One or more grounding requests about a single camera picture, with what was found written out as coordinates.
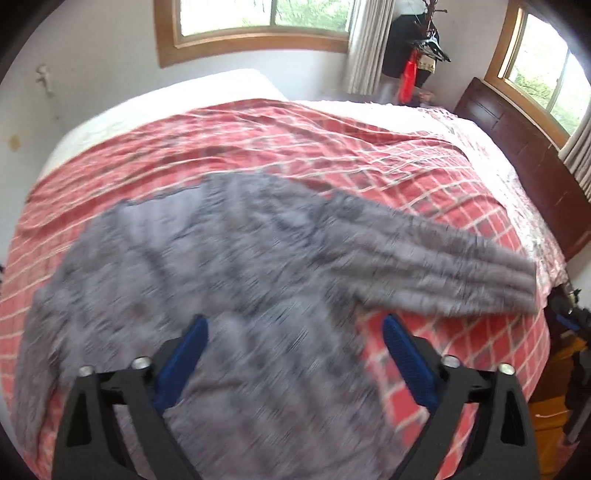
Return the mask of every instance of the white curtain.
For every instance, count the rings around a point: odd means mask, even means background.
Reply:
[[[577,131],[560,151],[560,159],[591,201],[591,104]]]
[[[372,95],[382,73],[395,0],[358,0],[349,37],[345,91]]]

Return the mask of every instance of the red bag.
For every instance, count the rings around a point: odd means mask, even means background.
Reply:
[[[418,51],[413,50],[410,55],[404,73],[400,81],[400,91],[398,93],[398,103],[409,103],[413,98],[414,84],[417,81],[417,58]]]

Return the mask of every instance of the metal screw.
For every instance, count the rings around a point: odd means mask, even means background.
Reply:
[[[462,364],[460,359],[453,355],[446,355],[441,360],[442,364],[449,368],[458,368]]]
[[[78,376],[79,377],[89,377],[95,372],[95,369],[92,368],[90,365],[85,365],[78,369]]]
[[[131,368],[134,370],[143,370],[152,365],[152,359],[149,356],[139,356],[133,362],[131,362]]]
[[[498,370],[505,375],[515,375],[515,368],[509,364],[500,364]]]

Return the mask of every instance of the wooden window frame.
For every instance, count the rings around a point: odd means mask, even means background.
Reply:
[[[562,148],[569,140],[570,134],[547,110],[505,78],[515,63],[525,31],[527,14],[527,9],[521,1],[509,0],[499,43],[484,80],[521,108],[558,148]]]
[[[183,37],[177,15],[179,7],[180,0],[154,0],[154,27],[161,68],[238,51],[303,49],[347,53],[349,49],[348,33],[279,25],[231,28]]]

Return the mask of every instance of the wooden furniture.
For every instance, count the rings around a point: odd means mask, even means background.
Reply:
[[[564,256],[572,259],[591,241],[591,204],[558,158],[554,144],[512,103],[477,78],[455,113],[476,123],[503,151]]]
[[[455,113],[476,123],[503,151],[566,259],[579,253],[591,241],[591,204],[558,158],[554,144],[511,102],[476,78]],[[562,428],[568,418],[564,395],[573,369],[572,354],[584,345],[575,339],[550,356],[530,400],[544,480],[554,478],[570,453],[562,445]]]

